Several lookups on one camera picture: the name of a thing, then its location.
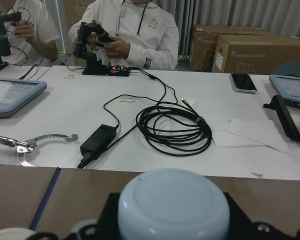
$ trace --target metal tool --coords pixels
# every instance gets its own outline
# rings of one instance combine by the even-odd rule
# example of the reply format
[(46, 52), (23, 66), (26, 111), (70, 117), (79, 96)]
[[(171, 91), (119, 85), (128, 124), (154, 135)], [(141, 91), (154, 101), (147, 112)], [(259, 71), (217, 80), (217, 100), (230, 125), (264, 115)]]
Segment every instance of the metal tool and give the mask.
[(47, 135), (42, 135), (42, 136), (37, 136), (32, 139), (28, 139), (25, 141), (18, 141), (16, 139), (6, 137), (6, 136), (0, 136), (0, 144), (7, 145), (9, 147), (16, 147), (16, 152), (17, 152), (17, 158), (19, 163), (22, 166), (31, 166), (35, 167), (28, 161), (26, 161), (25, 154), (26, 153), (31, 153), (35, 147), (38, 146), (37, 141), (46, 139), (46, 138), (62, 138), (66, 140), (67, 142), (72, 142), (76, 141), (78, 139), (77, 134), (72, 134), (71, 137), (63, 134), (47, 134)]

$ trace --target white t-shirt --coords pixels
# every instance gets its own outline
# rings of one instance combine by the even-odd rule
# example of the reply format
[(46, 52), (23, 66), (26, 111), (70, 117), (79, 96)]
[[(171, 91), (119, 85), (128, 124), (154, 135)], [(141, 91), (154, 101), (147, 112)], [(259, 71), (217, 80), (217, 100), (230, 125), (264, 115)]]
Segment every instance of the white t-shirt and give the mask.
[[(135, 4), (131, 0), (126, 0), (123, 5), (122, 3), (123, 0), (96, 0), (90, 4), (82, 20), (69, 31), (71, 43), (76, 45), (81, 22), (91, 23), (95, 20), (102, 23), (110, 36), (116, 36), (117, 32), (120, 38), (130, 43), (127, 59), (108, 59), (104, 49), (97, 50), (95, 53), (104, 65), (111, 62), (112, 65), (173, 70), (178, 64), (179, 44), (179, 31), (174, 17), (153, 2), (147, 5), (145, 11), (145, 4)], [(140, 35), (137, 35), (143, 11)]]
[[(54, 41), (60, 38), (59, 32), (53, 22), (51, 16), (47, 12), (46, 6), (39, 0), (16, 0), (13, 10), (22, 13), (22, 20), (28, 20), (33, 23), (34, 35), (43, 43), (47, 44), (50, 41)], [(53, 61), (44, 58), (35, 48), (33, 48), (24, 38), (17, 38), (12, 35), (14, 26), (11, 26), (8, 22), (4, 24), (7, 28), (8, 40), (11, 45), (16, 46), (26, 52), (28, 60), (26, 65), (32, 66), (38, 64), (40, 66), (51, 66)], [(11, 55), (3, 56), (2, 61), (11, 64), (22, 64), (25, 62), (25, 55), (17, 49), (10, 48)]]

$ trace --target white hoodie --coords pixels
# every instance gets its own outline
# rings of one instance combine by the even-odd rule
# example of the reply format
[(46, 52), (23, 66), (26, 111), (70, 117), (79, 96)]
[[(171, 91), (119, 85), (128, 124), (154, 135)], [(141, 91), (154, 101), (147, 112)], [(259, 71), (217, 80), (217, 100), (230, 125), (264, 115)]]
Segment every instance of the white hoodie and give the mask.
[[(69, 39), (75, 46), (78, 27), (81, 22), (93, 20), (102, 23), (110, 36), (116, 36), (130, 43), (127, 59), (108, 58), (104, 49), (97, 50), (97, 57), (104, 65), (121, 64), (150, 70), (173, 70), (178, 64), (179, 31), (174, 17), (150, 2), (135, 4), (131, 0), (96, 0), (90, 4), (82, 19), (69, 31)], [(139, 24), (142, 19), (139, 35)]]

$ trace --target smartphone screen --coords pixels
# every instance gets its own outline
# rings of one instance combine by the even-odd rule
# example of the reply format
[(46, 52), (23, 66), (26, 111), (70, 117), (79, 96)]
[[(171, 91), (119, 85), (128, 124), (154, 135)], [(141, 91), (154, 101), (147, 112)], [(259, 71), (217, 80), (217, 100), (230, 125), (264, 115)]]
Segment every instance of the smartphone screen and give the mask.
[(236, 92), (252, 94), (257, 92), (256, 86), (248, 74), (231, 73), (231, 80)]

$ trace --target box label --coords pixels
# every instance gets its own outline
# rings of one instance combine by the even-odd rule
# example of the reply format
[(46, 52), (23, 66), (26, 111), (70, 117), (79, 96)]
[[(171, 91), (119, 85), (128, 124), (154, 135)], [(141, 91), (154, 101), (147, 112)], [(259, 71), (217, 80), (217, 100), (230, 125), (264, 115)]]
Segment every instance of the box label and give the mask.
[(216, 59), (215, 59), (215, 65), (217, 66), (218, 69), (222, 69), (222, 64), (224, 63), (224, 57), (221, 56), (219, 52), (216, 54)]

